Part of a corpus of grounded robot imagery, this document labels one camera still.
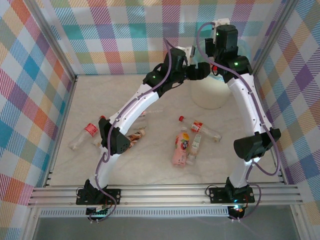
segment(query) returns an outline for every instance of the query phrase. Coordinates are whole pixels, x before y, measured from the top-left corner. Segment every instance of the purple cable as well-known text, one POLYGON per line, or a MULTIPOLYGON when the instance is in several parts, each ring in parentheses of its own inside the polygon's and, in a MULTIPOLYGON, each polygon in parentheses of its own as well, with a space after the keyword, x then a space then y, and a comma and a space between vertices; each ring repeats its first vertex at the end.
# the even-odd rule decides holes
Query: purple cable
MULTIPOLYGON (((98 165, 96 166, 96 169, 95 169, 95 184, 97 186, 97 188, 104 194, 106 195, 107 197, 109 197, 113 202, 114 202, 114 207, 112 209, 112 211, 106 215, 105 217, 101 218, 100 220, 96 220, 97 223, 99 222, 102 222, 104 220, 106 220, 111 214, 114 213, 114 211, 116 210, 116 207, 117 207, 117 201, 115 200, 114 197, 112 197, 110 194, 106 193, 99 185, 98 183, 98 172, 99 172, 99 169, 100 169, 100 166, 103 163, 107 163, 110 159, 110 152, 111 152, 111 149, 110 149, 110 138, 111 138, 111 132, 112 130, 114 129, 116 123, 117 123, 117 119, 121 118, 121 115, 137 100, 139 100, 140 98, 142 98, 143 96, 151 93, 153 90, 157 89, 158 87, 160 87, 168 78, 169 74, 170 74, 170 70, 171 70, 171 65, 172 65, 172 58, 171 58, 171 52, 170 52, 170 46, 168 44, 168 41, 164 38, 164 43, 165 43, 165 47, 168 51, 168 57, 169 57, 169 66, 168 66, 168 71, 166 72, 166 75, 164 76, 163 80, 161 82, 159 82, 157 85, 155 85, 153 88, 149 89, 148 91, 142 93, 140 96, 138 96, 137 98, 134 98, 132 99, 123 109, 122 111, 118 114, 118 116, 115 118, 115 120, 113 121, 112 125, 111 125, 111 128, 109 130, 109 133, 108 133, 108 136, 107 136, 107 149, 108 149, 108 153, 107 153, 107 157, 106 157, 106 160, 105 160, 105 155, 106 153, 104 152, 101 159, 99 160, 99 163, 98 165)), ((91 218, 91 214, 89 215, 89 220, 91 222, 93 222, 92 218, 91 218)))
POLYGON ((206 23, 204 23, 204 24, 199 28, 199 30, 198 30, 198 32, 197 32, 197 35, 196 35, 196 46, 197 46, 197 48, 198 48, 198 50, 199 50, 199 53, 202 55, 202 57, 204 57, 204 58, 208 61, 208 63, 211 63, 211 64, 217 66, 218 68, 221 68, 221 69, 223 69, 223 70, 226 70, 226 71, 234 74, 235 76, 237 76, 237 77, 241 80, 241 82, 245 85, 245 87, 248 89, 248 91, 250 92, 250 95, 251 95, 251 97, 252 97, 252 100, 253 100, 254 106, 255 106, 255 108, 256 108, 258 117, 259 117, 259 119, 260 119, 261 125, 262 125, 262 127, 264 128, 266 134, 269 136, 269 138, 270 138, 270 140, 271 140, 271 142, 272 142, 272 144, 273 144, 273 147, 274 147, 274 150, 275 150, 275 155, 276 155, 276 169, 275 169, 275 172, 274 172, 274 173, 269 173, 269 172, 265 171, 258 163, 255 162, 254 164, 255 164, 255 165, 257 166, 257 168, 260 169, 264 174, 266 174, 266 175, 268 175, 268 176, 275 176, 275 175, 279 172, 279 169, 280 169, 280 153, 279 153, 279 149, 278 149, 278 146, 277 146, 277 144, 276 144, 275 139, 273 138, 273 136, 271 135, 269 129, 268 129, 268 128, 266 127, 266 125, 265 125, 265 121, 264 121, 264 118, 262 117, 262 114, 261 114, 261 112, 260 112, 258 102, 257 102, 256 97, 255 97, 255 95, 253 94, 250 86, 248 85, 248 83, 246 82, 246 80, 245 80, 239 73, 237 73, 236 71, 234 71, 234 70, 232 70, 232 69, 230 69, 230 68, 228 68, 228 67, 222 66, 222 65, 220 65, 220 64, 212 61, 210 58, 207 57, 207 55, 206 55, 206 54, 203 52, 203 50, 200 48, 200 43, 199 43, 200 32, 201 32, 201 30, 202 30, 205 26, 207 26, 207 25, 213 25, 213 26, 214 26, 215 23, 214 23, 214 22, 206 22, 206 23))

